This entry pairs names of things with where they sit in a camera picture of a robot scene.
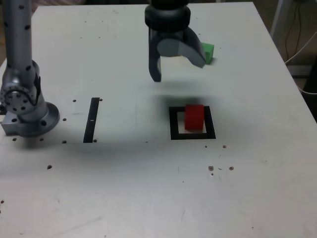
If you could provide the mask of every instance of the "white tabletop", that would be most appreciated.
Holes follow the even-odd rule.
[[[31,139],[1,130],[1,238],[317,236],[316,122],[256,8],[189,7],[215,59],[162,59],[162,83],[144,5],[38,8],[33,59],[67,121]],[[98,142],[83,144],[92,97]],[[168,107],[194,101],[217,139],[171,141]]]

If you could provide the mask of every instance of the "gray robot arm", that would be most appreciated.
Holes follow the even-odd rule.
[[[0,102],[7,113],[1,125],[7,135],[41,135],[58,123],[59,112],[45,102],[39,67],[32,61],[31,0],[4,0],[2,7],[7,66]]]
[[[188,0],[151,0],[145,10],[149,27],[149,72],[155,82],[161,82],[160,57],[185,56],[204,67],[206,56],[202,43],[188,25],[191,12]]]

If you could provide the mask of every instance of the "green cube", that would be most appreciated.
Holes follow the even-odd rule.
[[[202,45],[206,55],[206,63],[210,64],[213,57],[214,45],[207,44],[207,43],[202,43]]]

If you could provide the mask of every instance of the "red cube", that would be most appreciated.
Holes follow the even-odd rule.
[[[203,130],[204,120],[204,105],[186,105],[185,130]]]

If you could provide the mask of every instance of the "cable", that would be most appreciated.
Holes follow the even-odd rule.
[[[299,91],[301,91],[302,93],[305,94],[309,94],[309,95],[317,95],[317,93],[309,93],[309,92],[305,92],[303,89],[301,89],[300,87],[298,87]]]
[[[289,61],[291,61],[294,57],[296,57],[308,44],[312,39],[317,35],[317,31],[313,34],[313,36],[307,41],[307,43],[296,53],[294,54],[290,59],[288,59],[285,64],[287,64]]]
[[[292,58],[294,58],[295,56],[297,56],[308,44],[309,42],[315,37],[315,35],[317,35],[317,31],[313,34],[313,36],[307,41],[307,43],[296,53],[293,55]],[[292,58],[290,58],[289,60],[287,60],[285,62],[285,64],[287,64],[289,61],[292,60]],[[304,91],[303,89],[301,89],[300,87],[297,86],[297,88],[299,89],[299,91],[301,91],[302,93],[305,93],[305,94],[308,94],[308,95],[317,95],[317,93],[309,93],[309,92],[306,92]]]
[[[297,11],[298,11],[298,18],[299,18],[299,33],[298,33],[298,38],[297,38],[297,43],[296,43],[296,48],[295,48],[294,55],[295,55],[296,52],[297,52],[299,40],[300,40],[301,35],[302,35],[301,6],[302,6],[302,2],[299,3],[298,9],[297,9]]]
[[[296,20],[297,8],[299,7],[299,4],[300,4],[300,3],[301,3],[301,2],[298,2],[297,5],[296,5],[296,7],[295,7],[294,19],[293,19],[293,22],[292,22],[292,24],[291,24],[291,26],[290,26],[290,28],[289,28],[289,30],[288,30],[288,32],[287,32],[286,39],[285,39],[285,50],[286,50],[286,58],[287,58],[287,59],[289,58],[289,54],[288,54],[288,50],[287,50],[287,40],[288,40],[289,34],[291,33],[292,28],[293,28],[293,26],[294,26],[294,23],[295,23],[295,20]]]

